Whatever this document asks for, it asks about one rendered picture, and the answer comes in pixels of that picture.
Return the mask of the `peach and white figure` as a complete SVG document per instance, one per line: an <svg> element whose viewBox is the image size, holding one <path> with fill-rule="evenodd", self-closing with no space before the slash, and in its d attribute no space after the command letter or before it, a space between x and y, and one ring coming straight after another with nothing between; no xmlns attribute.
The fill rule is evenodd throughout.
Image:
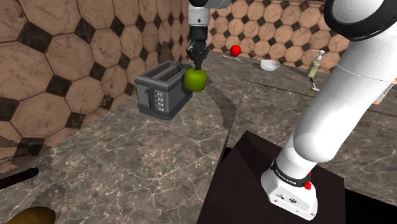
<svg viewBox="0 0 397 224"><path fill-rule="evenodd" d="M397 85L397 78L390 84L390 86L388 86L383 93L381 93L378 98L373 102L373 104L378 105L380 104L380 102L383 100L383 98L387 95L388 91L390 91L390 89Z"/></svg>

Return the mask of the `grey toaster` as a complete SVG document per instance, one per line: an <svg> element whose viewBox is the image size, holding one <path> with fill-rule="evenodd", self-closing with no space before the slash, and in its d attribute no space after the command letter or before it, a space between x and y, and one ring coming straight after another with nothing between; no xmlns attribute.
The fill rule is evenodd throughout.
<svg viewBox="0 0 397 224"><path fill-rule="evenodd" d="M193 92L183 86L191 65L167 60L135 79L138 108L142 114L168 121L191 99Z"/></svg>

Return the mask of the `yellow-brown round fruit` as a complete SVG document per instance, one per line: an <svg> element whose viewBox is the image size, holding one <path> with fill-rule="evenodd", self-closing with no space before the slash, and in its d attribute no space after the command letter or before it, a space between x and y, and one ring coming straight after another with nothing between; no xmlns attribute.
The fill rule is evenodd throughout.
<svg viewBox="0 0 397 224"><path fill-rule="evenodd" d="M36 206L30 207L12 217L6 224L55 224L54 210Z"/></svg>

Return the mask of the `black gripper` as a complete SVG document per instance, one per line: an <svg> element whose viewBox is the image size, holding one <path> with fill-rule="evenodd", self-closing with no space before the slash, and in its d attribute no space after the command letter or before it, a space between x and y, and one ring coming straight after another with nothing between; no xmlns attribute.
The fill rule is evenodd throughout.
<svg viewBox="0 0 397 224"><path fill-rule="evenodd" d="M191 45L186 49L186 52L189 59L193 61L195 69L202 69L202 63L209 53L209 47L206 46L207 33L207 26L190 27Z"/></svg>

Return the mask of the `green apple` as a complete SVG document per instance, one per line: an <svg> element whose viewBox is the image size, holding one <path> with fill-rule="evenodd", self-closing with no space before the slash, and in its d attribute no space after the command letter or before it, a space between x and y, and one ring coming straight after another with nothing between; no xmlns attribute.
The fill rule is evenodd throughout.
<svg viewBox="0 0 397 224"><path fill-rule="evenodd" d="M187 90L192 92L200 92L205 88L207 74L203 70L190 67L185 72L183 85Z"/></svg>

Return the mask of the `yellow-green soap dispenser bottle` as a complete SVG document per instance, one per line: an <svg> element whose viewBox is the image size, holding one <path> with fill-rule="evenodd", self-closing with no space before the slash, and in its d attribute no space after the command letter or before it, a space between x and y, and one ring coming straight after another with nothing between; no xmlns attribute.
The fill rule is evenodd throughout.
<svg viewBox="0 0 397 224"><path fill-rule="evenodd" d="M316 58L310 63L306 75L308 78L313 78L316 75L317 70L320 67L320 60L322 59L323 54L325 54L324 50L315 50L315 52L319 52Z"/></svg>

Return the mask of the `white bowl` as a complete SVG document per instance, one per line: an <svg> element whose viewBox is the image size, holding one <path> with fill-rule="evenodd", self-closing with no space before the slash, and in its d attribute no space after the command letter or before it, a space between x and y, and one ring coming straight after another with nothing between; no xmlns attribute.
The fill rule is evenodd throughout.
<svg viewBox="0 0 397 224"><path fill-rule="evenodd" d="M263 59L260 61L260 67L264 71L273 72L279 69L280 63L274 60Z"/></svg>

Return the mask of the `dark robot stand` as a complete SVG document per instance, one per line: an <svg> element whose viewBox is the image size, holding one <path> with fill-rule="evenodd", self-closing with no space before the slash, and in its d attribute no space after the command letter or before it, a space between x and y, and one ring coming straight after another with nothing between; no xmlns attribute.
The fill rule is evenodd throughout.
<svg viewBox="0 0 397 224"><path fill-rule="evenodd" d="M307 221L268 201L260 183L281 147L247 131L214 173L197 224L354 224L345 209L344 179L315 166L318 212Z"/></svg>

